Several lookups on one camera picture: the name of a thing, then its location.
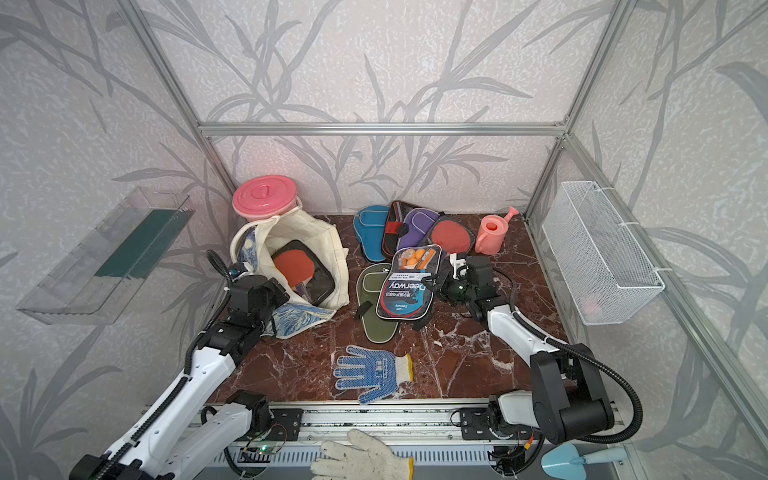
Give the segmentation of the cream canvas tote bag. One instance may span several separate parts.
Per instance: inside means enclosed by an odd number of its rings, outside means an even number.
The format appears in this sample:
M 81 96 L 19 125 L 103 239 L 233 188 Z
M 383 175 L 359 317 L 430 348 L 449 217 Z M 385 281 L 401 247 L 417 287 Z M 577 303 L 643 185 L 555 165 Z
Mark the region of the cream canvas tote bag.
M 297 293 L 275 265 L 278 251 L 292 241 L 307 247 L 331 278 L 330 293 L 317 306 Z M 347 255 L 348 249 L 342 246 L 336 227 L 299 207 L 244 225 L 229 247 L 232 262 L 245 263 L 249 272 L 273 278 L 286 290 L 289 300 L 275 310 L 274 323 L 265 332 L 278 339 L 288 339 L 326 323 L 349 304 Z

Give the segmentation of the Deerway ping pong set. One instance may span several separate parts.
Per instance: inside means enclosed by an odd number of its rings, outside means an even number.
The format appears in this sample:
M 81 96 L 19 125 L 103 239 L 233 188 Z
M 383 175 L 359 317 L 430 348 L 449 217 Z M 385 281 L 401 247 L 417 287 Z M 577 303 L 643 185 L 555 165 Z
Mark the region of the Deerway ping pong set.
M 441 256 L 437 244 L 398 250 L 376 303 L 378 317 L 395 322 L 424 319 L 433 301 Z

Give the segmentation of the purple paddle case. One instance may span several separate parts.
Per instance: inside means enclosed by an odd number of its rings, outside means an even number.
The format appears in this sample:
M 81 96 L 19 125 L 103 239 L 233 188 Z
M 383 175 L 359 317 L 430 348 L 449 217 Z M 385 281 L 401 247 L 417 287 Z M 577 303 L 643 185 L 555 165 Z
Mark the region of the purple paddle case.
M 419 207 L 410 210 L 398 227 L 397 249 L 418 246 L 439 217 L 438 212 L 427 208 Z

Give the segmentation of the black red paddle case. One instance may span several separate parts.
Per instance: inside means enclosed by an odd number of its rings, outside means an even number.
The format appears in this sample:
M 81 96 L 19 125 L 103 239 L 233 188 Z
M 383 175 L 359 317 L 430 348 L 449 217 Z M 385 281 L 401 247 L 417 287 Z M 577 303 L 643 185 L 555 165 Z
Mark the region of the black red paddle case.
M 416 208 L 417 205 L 402 200 L 393 200 L 390 204 L 381 244 L 382 254 L 386 259 L 392 259 L 397 251 L 398 242 L 402 237 L 399 230 L 404 224 L 407 214 Z

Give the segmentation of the olive green paddle case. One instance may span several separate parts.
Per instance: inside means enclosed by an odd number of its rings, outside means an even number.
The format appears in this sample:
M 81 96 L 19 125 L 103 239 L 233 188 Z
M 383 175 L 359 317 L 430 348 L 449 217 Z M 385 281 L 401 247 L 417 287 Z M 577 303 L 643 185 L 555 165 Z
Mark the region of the olive green paddle case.
M 389 342 L 399 329 L 397 322 L 383 320 L 376 313 L 379 295 L 390 267 L 391 265 L 387 263 L 370 265 L 361 272 L 356 283 L 358 300 L 356 318 L 362 322 L 368 340 L 375 344 Z

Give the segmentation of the blue paddle case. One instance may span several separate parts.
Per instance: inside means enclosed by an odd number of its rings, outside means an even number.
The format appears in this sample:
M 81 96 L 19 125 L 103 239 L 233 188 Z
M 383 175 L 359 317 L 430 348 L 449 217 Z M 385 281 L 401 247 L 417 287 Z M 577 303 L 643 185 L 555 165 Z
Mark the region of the blue paddle case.
M 382 241 L 389 207 L 372 205 L 360 210 L 353 219 L 355 236 L 361 245 L 365 258 L 372 263 L 385 261 Z

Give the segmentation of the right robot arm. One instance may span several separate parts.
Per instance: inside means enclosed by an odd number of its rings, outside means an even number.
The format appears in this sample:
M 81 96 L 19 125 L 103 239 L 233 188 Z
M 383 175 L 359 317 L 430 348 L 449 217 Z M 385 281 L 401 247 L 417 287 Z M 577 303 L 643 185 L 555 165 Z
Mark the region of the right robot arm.
M 589 347 L 570 344 L 537 326 L 499 292 L 499 273 L 489 258 L 451 254 L 439 267 L 433 290 L 470 316 L 525 361 L 530 369 L 529 391 L 503 394 L 493 402 L 503 422 L 537 428 L 553 444 L 580 440 L 616 444 L 639 432 L 644 411 L 632 385 L 594 358 Z M 617 433 L 615 415 L 603 379 L 610 378 L 627 395 L 631 419 Z

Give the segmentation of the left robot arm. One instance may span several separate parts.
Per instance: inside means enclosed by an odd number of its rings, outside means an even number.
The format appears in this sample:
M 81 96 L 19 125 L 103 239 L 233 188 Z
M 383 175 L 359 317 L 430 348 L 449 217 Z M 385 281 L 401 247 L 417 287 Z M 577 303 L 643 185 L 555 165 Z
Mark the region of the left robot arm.
M 270 433 L 275 421 L 266 397 L 245 391 L 233 394 L 194 433 L 186 432 L 289 300 L 277 279 L 251 273 L 242 263 L 225 265 L 214 251 L 207 256 L 225 278 L 225 298 L 188 347 L 181 372 L 103 454 L 83 456 L 70 478 L 192 479 L 236 440 Z

